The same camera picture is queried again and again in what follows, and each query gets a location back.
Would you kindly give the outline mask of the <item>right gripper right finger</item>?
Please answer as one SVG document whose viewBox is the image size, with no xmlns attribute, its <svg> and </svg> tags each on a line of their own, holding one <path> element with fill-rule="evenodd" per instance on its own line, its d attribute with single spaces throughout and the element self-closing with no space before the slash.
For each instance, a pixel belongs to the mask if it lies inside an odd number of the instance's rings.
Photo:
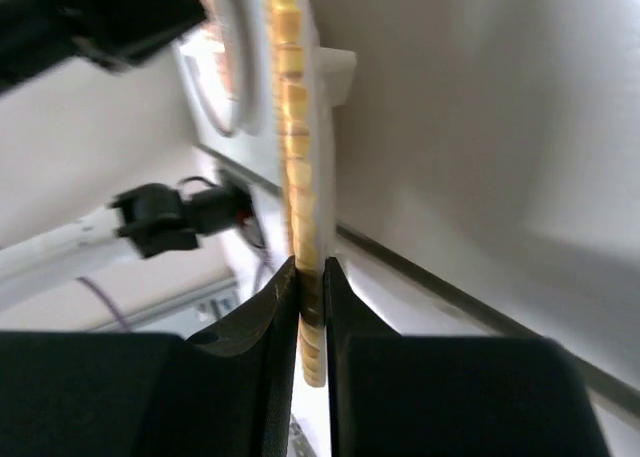
<svg viewBox="0 0 640 457">
<path fill-rule="evenodd" d="M 567 351 L 544 338 L 404 336 L 323 276 L 336 456 L 605 456 Z"/>
</svg>

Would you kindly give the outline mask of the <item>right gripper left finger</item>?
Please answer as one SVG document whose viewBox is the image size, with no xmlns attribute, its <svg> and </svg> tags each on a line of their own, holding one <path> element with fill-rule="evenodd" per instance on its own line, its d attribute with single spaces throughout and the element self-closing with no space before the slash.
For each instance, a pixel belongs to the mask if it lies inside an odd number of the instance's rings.
<svg viewBox="0 0 640 457">
<path fill-rule="evenodd" d="M 189 338 L 5 332 L 5 456 L 283 456 L 298 276 L 285 262 L 256 295 Z"/>
</svg>

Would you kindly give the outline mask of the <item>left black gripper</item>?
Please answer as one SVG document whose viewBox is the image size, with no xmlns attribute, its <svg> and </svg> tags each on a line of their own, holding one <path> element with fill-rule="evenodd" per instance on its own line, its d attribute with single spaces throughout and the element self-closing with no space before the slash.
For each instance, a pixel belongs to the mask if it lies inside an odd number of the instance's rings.
<svg viewBox="0 0 640 457">
<path fill-rule="evenodd" d="M 71 58 L 140 67 L 206 18 L 200 0 L 1 0 L 1 91 Z"/>
</svg>

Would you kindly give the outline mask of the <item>round patterned plate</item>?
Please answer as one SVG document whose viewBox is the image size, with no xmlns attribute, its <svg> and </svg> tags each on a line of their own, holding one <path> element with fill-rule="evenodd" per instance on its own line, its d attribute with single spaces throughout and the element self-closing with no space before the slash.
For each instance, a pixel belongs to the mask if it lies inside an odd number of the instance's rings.
<svg viewBox="0 0 640 457">
<path fill-rule="evenodd" d="M 209 123 L 232 138 L 249 122 L 258 87 L 246 0 L 200 1 L 206 19 L 178 40 L 178 55 Z"/>
</svg>

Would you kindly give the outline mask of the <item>woven bamboo square tray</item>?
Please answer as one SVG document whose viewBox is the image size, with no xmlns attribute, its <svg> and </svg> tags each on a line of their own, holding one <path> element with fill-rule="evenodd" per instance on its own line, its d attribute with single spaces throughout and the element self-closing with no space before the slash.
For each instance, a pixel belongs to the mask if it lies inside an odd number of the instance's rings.
<svg viewBox="0 0 640 457">
<path fill-rule="evenodd" d="M 311 0 L 265 0 L 288 249 L 299 278 L 298 347 L 306 383 L 326 382 L 322 276 L 335 254 L 333 110 L 346 103 L 357 56 L 320 43 Z"/>
</svg>

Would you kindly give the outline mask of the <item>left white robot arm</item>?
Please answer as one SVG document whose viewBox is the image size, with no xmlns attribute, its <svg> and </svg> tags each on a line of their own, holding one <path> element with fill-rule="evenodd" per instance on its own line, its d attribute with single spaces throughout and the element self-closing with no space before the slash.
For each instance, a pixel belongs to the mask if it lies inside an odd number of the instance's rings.
<svg viewBox="0 0 640 457">
<path fill-rule="evenodd" d="M 10 92 L 79 57 L 111 73 L 138 67 L 207 19 L 200 0 L 1 0 L 1 89 Z M 66 225 L 1 252 L 1 305 L 107 267 L 191 251 L 203 237 L 258 225 L 235 179 L 183 196 L 144 184 Z"/>
</svg>

